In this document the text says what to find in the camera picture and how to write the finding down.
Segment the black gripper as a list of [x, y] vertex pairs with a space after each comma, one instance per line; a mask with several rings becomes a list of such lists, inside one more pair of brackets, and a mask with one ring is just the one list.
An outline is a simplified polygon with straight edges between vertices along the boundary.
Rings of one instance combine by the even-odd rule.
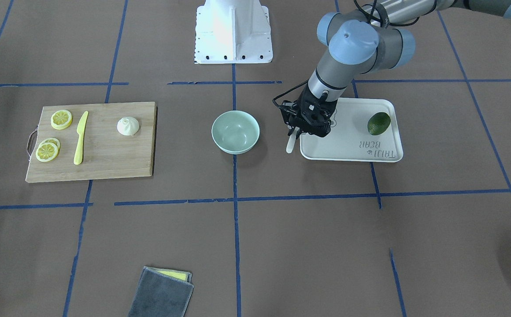
[[289, 129], [287, 135], [292, 135], [296, 130], [296, 139], [299, 139], [303, 133], [324, 138], [331, 132], [331, 117], [335, 113], [337, 101], [328, 102], [327, 90], [316, 98], [308, 88], [308, 84], [296, 85], [281, 96], [302, 86], [304, 89], [297, 100], [294, 102], [284, 100], [281, 103], [282, 119]]

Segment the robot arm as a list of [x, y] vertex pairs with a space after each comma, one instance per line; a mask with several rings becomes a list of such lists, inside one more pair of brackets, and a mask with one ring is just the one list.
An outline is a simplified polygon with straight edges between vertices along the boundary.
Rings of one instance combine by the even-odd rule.
[[293, 102], [276, 103], [288, 135], [324, 138], [331, 131], [337, 101], [359, 74], [390, 70], [411, 60], [416, 41], [406, 27], [422, 16], [463, 8], [511, 19], [511, 0], [374, 0], [347, 14], [332, 12], [317, 26], [326, 46], [310, 78]]

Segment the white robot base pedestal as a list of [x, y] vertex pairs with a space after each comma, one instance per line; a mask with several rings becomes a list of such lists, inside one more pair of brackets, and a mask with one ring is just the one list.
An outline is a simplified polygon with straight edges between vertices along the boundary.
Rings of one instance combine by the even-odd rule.
[[206, 0], [196, 9], [196, 64], [258, 64], [273, 60], [268, 7], [259, 0]]

